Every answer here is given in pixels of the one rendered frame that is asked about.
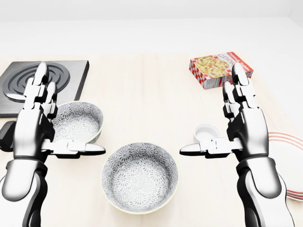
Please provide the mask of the red checkered cookie box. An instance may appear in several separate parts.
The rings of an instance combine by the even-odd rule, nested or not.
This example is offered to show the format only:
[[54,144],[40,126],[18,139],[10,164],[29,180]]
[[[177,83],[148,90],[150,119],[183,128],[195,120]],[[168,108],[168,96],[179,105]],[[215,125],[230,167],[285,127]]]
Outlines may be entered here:
[[234,52],[193,58],[189,70],[204,89],[222,87],[227,81],[232,83],[232,66],[236,62],[242,65],[250,78],[253,69]]

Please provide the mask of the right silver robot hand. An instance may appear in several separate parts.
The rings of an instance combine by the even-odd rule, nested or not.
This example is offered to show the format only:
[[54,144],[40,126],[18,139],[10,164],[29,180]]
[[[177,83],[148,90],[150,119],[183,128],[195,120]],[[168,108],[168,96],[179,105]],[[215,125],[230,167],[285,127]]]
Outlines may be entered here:
[[268,155],[268,131],[262,110],[254,101],[254,88],[240,63],[232,67],[232,83],[223,86],[224,116],[229,119],[227,138],[215,138],[184,146],[184,156],[223,158],[235,153],[242,161]]

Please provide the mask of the white plate with red rings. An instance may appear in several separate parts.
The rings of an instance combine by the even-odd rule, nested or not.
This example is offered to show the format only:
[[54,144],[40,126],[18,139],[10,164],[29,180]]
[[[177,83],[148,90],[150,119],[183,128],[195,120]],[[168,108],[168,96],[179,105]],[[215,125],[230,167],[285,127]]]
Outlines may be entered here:
[[303,201],[303,139],[278,131],[268,136],[269,156],[286,184],[287,197]]

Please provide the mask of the patterned grey bowl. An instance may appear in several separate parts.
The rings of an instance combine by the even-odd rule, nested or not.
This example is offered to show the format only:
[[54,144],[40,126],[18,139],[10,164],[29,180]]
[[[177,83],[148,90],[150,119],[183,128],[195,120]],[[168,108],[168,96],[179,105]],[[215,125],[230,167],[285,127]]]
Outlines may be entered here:
[[57,116],[52,123],[55,141],[72,139],[94,143],[102,131],[104,116],[94,104],[73,101],[58,106]]
[[163,148],[137,142],[109,156],[101,174],[102,189],[117,209],[147,214],[165,206],[178,186],[178,169]]

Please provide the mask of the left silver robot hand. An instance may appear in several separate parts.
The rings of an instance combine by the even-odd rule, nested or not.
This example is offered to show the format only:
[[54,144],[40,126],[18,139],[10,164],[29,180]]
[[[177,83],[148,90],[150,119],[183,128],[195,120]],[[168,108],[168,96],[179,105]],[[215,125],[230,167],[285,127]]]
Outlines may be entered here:
[[52,119],[57,115],[57,88],[49,82],[49,69],[39,64],[34,77],[27,82],[24,107],[20,110],[14,132],[14,158],[45,161],[48,155],[58,158],[79,158],[81,155],[105,154],[104,147],[71,139],[53,141]]

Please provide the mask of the flat dark stove plate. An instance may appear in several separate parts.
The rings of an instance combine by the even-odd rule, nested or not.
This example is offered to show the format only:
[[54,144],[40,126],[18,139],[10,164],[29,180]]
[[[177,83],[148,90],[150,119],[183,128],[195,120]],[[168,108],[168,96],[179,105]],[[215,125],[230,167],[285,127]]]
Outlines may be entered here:
[[[14,61],[0,76],[0,117],[17,117],[24,105],[27,81],[35,75],[39,61]],[[49,80],[57,86],[57,105],[79,100],[89,62],[47,61]]]

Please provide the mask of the small white ramekin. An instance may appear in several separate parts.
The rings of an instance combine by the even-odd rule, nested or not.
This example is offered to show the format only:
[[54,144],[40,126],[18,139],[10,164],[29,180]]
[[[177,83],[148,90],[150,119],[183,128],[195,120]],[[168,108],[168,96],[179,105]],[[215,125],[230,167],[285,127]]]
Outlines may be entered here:
[[214,138],[219,138],[221,133],[217,127],[212,124],[200,124],[194,129],[194,142],[200,143],[203,141],[211,141]]

